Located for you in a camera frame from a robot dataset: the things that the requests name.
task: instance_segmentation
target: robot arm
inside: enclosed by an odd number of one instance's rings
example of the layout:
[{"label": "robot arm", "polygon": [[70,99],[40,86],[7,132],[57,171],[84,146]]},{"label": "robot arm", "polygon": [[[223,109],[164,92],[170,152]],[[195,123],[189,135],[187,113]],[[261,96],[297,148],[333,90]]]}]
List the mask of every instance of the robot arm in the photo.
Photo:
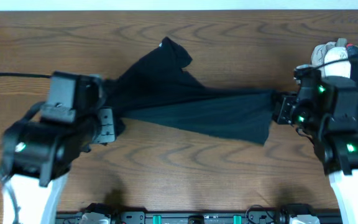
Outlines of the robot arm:
[{"label": "robot arm", "polygon": [[[319,70],[308,67],[298,67],[295,80],[298,92],[275,96],[273,120],[296,124],[298,134],[310,139],[343,223],[358,223],[356,84],[344,77],[321,78]],[[71,162],[89,152],[90,144],[115,140],[112,110],[102,108],[105,99],[100,78],[55,72],[47,102],[34,105],[4,133],[4,223],[55,221]],[[38,111],[40,122],[30,121]]]},{"label": "robot arm", "polygon": [[313,143],[341,210],[344,224],[358,223],[358,132],[356,83],[349,78],[321,78],[315,68],[298,67],[297,93],[278,95],[273,119],[295,124]]},{"label": "robot arm", "polygon": [[[54,223],[71,162],[90,144],[115,141],[101,79],[55,72],[48,100],[37,103],[2,137],[4,224]],[[41,112],[39,122],[31,121]]]}]

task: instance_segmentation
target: green connector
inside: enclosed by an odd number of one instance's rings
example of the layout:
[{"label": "green connector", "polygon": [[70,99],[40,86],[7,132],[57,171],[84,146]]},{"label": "green connector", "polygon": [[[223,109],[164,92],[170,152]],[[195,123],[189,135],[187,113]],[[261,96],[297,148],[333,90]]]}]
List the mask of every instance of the green connector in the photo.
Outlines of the green connector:
[{"label": "green connector", "polygon": [[241,216],[240,215],[233,216],[233,224],[241,224]]},{"label": "green connector", "polygon": [[153,216],[153,224],[161,224],[161,223],[162,223],[161,215],[154,215]]}]

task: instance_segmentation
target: wood grain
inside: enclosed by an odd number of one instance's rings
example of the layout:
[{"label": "wood grain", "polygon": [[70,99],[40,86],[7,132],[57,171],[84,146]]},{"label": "wood grain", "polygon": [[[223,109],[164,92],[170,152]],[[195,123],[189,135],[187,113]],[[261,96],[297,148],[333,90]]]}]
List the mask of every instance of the wood grain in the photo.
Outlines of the wood grain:
[{"label": "wood grain", "polygon": [[[169,36],[207,86],[294,90],[292,71],[338,37],[358,44],[358,11],[0,12],[0,72],[54,70],[117,78]],[[46,80],[0,78],[0,136]],[[245,210],[289,202],[337,208],[311,144],[272,125],[264,147],[126,119],[127,131],[73,163],[59,206]],[[0,223],[2,200],[0,196]]]}]

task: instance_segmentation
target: wooden surface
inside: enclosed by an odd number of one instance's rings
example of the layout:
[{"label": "wooden surface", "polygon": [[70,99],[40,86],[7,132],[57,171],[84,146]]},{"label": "wooden surface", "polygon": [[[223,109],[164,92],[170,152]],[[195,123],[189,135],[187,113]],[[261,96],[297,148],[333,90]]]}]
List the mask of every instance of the wooden surface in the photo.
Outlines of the wooden surface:
[{"label": "wooden surface", "polygon": [[[187,69],[207,86],[294,90],[292,71],[316,45],[338,37],[358,44],[358,11],[0,12],[0,72],[117,78],[165,36],[189,51]],[[48,87],[43,79],[0,78],[0,136]],[[114,144],[73,163],[59,210],[104,201],[147,210],[337,208],[311,144],[291,127],[273,124],[261,147],[125,123]]]}]

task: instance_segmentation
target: cable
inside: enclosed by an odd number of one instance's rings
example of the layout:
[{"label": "cable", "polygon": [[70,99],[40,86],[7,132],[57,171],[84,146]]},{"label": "cable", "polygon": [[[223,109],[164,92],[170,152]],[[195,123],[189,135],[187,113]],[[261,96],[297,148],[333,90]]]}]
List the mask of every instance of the cable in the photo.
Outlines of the cable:
[{"label": "cable", "polygon": [[11,184],[8,182],[8,180],[6,179],[6,177],[4,177],[1,172],[0,172],[0,183],[2,185],[2,189],[6,190],[9,197],[12,200],[12,206],[13,206],[13,211],[14,211],[14,220],[13,220],[13,224],[18,224],[19,223],[19,207],[17,206],[17,200],[16,200],[16,196],[15,193],[12,189]]},{"label": "cable", "polygon": [[302,131],[303,133],[305,133],[302,128],[297,127],[297,128],[295,129],[295,131],[296,131],[296,133],[298,133],[299,136],[308,138],[309,141],[310,141],[312,144],[314,144],[314,143],[313,143],[313,139],[312,139],[311,137],[309,137],[309,136],[307,136],[307,135],[305,135],[305,134],[300,133],[300,131]]},{"label": "cable", "polygon": [[270,223],[274,223],[274,220],[275,220],[274,217],[271,216],[271,214],[269,214],[269,213],[267,212],[267,210],[265,209],[265,207],[263,207],[263,206],[261,206],[261,205],[251,205],[251,206],[247,209],[247,211],[246,211],[246,219],[248,219],[248,222],[250,222],[251,224],[256,224],[256,223],[254,223],[252,220],[250,220],[250,219],[248,218],[248,211],[249,211],[251,208],[253,208],[253,207],[260,207],[260,208],[262,208],[262,209],[266,212],[267,216],[273,220],[273,222],[270,222]]},{"label": "cable", "polygon": [[320,128],[319,128],[318,132],[317,132],[317,139],[319,141],[321,141],[321,139],[323,137],[323,131],[324,131],[325,123],[329,118],[331,118],[331,114],[329,114],[329,113],[325,113],[323,115],[323,117],[321,118],[321,125],[320,125]]},{"label": "cable", "polygon": [[23,116],[23,118],[21,119],[22,121],[30,121],[40,110],[42,105],[44,105],[45,102],[41,101],[38,103],[35,103],[34,105],[31,106],[31,108],[25,113],[25,115]]},{"label": "cable", "polygon": [[311,70],[317,70],[319,68],[323,68],[323,67],[325,67],[327,65],[338,63],[338,62],[358,62],[358,58],[344,58],[344,59],[340,59],[340,60],[335,60],[335,61],[332,61],[332,62],[324,63],[324,64],[319,65],[317,67],[312,67]]},{"label": "cable", "polygon": [[0,77],[51,78],[50,75],[0,72]]}]

